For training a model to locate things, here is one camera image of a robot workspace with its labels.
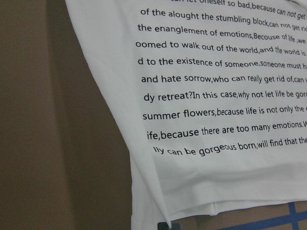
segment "brown background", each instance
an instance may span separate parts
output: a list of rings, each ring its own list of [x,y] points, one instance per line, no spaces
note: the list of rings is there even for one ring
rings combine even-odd
[[[5,0],[0,15],[0,229],[130,229],[129,153],[65,2]],[[288,214],[279,205],[180,222],[213,230]]]

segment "white t-shirt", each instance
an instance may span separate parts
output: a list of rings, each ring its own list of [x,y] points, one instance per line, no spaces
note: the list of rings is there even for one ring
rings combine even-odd
[[[133,230],[307,199],[302,1],[66,3],[130,151]]]

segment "blue stripe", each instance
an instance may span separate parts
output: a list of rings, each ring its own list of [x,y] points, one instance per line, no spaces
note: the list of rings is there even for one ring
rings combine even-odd
[[[294,202],[289,203],[288,206],[290,214],[287,216],[261,220],[253,223],[224,228],[221,230],[262,230],[285,224],[292,224],[293,230],[299,230],[298,222],[307,219],[307,211],[297,213]]]

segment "white cloth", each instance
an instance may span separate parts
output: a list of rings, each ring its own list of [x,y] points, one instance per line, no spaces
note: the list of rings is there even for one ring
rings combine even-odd
[[[306,9],[280,0],[210,2],[66,0],[89,68],[130,151],[133,230],[155,230],[158,222],[170,224],[187,216],[307,199],[306,143],[299,142],[299,138],[307,138],[307,61],[303,55],[307,50],[302,41],[307,33]],[[218,20],[219,15],[225,19]],[[179,47],[171,47],[170,42]],[[246,51],[234,51],[234,47]],[[207,62],[202,65],[196,60]],[[273,64],[260,66],[261,62]],[[286,67],[275,67],[278,63]],[[300,68],[288,67],[289,63]],[[162,82],[161,75],[181,76],[181,81]],[[158,83],[141,82],[142,77],[155,76]],[[184,76],[203,78],[191,82],[184,81]],[[229,82],[204,82],[204,77]],[[277,97],[275,91],[285,95]],[[223,97],[225,92],[249,95]],[[296,111],[295,106],[303,111]],[[186,109],[214,114],[242,109],[244,114],[215,116],[209,112],[184,117]],[[173,117],[145,120],[146,114]],[[277,124],[284,128],[273,128]],[[233,131],[222,133],[227,127]],[[239,132],[238,127],[249,131]],[[215,132],[218,128],[219,133],[203,134],[202,128],[215,128]],[[193,130],[194,136],[176,138],[184,130]],[[150,131],[160,139],[150,137]],[[170,138],[162,133],[171,133]],[[296,143],[289,144],[286,139]],[[191,150],[195,154],[186,154]]]

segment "white fabric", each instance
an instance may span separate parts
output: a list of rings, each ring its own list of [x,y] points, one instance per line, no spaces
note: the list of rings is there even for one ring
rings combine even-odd
[[[307,155],[306,144],[286,145],[284,139],[307,138],[306,127],[284,128],[273,130],[272,125],[278,123],[302,123],[306,120],[307,99],[294,97],[252,98],[251,93],[274,92],[307,92],[307,80],[304,83],[286,84],[282,82],[265,83],[264,78],[275,76],[293,76],[305,79],[307,65],[306,45],[298,44],[298,39],[306,38],[306,9],[295,2],[284,0],[234,1],[236,6],[201,3],[195,1],[170,0],[66,0],[71,21],[83,49],[90,70],[103,94],[118,127],[130,151],[132,173],[132,224],[133,230],[155,230],[158,222],[179,219],[193,215],[216,215],[223,211],[248,208],[262,205],[281,204],[290,201],[307,199]],[[266,5],[285,12],[296,12],[295,17],[279,15],[261,9],[250,10],[238,7],[238,2]],[[147,9],[159,9],[166,16],[142,14]],[[198,12],[210,15],[241,16],[244,18],[261,18],[272,21],[279,26],[284,23],[297,25],[300,30],[292,28],[268,28],[251,23],[226,23],[214,20],[184,19],[169,17],[168,12]],[[140,31],[137,25],[151,26],[151,31]],[[296,42],[286,39],[261,40],[221,35],[199,35],[181,32],[157,32],[158,26],[176,28],[206,29],[209,32],[239,31],[259,35],[292,35]],[[136,42],[167,43],[167,48],[136,47]],[[169,42],[184,42],[213,45],[215,49],[221,44],[232,47],[257,47],[269,49],[266,53],[243,54],[240,52],[214,52],[197,48],[171,48]],[[298,50],[300,55],[276,53],[276,47]],[[199,65],[181,65],[178,63],[155,66],[147,65],[146,59],[185,59],[195,58],[212,60],[223,64],[228,62],[260,62],[300,63],[299,69],[242,67],[219,68]],[[142,83],[141,77],[181,76],[182,81],[172,83]],[[259,82],[231,82],[229,84],[190,83],[183,82],[183,76],[204,77],[262,77]],[[221,98],[221,92],[249,92],[249,98]],[[216,92],[218,99],[206,100],[160,100],[158,95],[178,92]],[[144,100],[145,95],[155,95],[152,103]],[[306,110],[296,112],[298,105]],[[263,108],[291,107],[292,113],[271,113],[261,115]],[[239,109],[253,107],[257,114],[233,115],[224,117],[203,116],[184,118],[185,109],[214,110],[217,108]],[[181,112],[180,118],[163,121],[143,120],[143,114]],[[236,126],[259,124],[270,125],[270,131],[237,132]],[[199,134],[196,137],[154,140],[147,138],[147,131],[160,134],[180,130],[201,130],[206,128],[234,127],[233,133]],[[240,150],[240,144],[261,143],[263,140],[282,141],[282,146],[269,146],[262,149]],[[216,146],[235,146],[236,150],[214,148]],[[158,153],[153,147],[164,150]],[[187,155],[184,149],[195,150],[195,155]],[[200,150],[207,149],[211,153],[201,156]],[[183,155],[169,154],[166,150],[180,150]]]

